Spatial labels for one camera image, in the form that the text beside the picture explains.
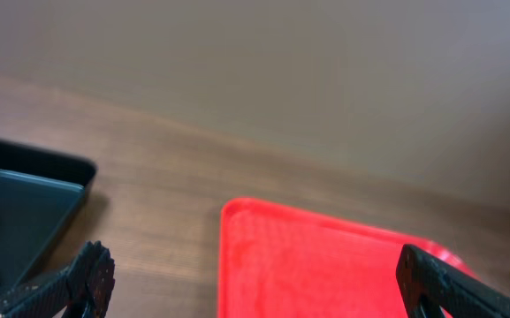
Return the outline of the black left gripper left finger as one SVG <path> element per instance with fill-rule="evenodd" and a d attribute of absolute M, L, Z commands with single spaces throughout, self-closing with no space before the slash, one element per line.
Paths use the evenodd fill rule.
<path fill-rule="evenodd" d="M 86 242 L 71 263 L 0 293 L 0 318 L 104 318 L 115 262 L 101 242 Z"/>

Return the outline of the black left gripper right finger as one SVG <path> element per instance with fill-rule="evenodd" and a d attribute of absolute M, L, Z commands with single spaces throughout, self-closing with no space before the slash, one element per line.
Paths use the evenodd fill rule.
<path fill-rule="evenodd" d="M 396 278 L 412 318 L 510 318 L 510 298 L 421 248 L 402 247 Z"/>

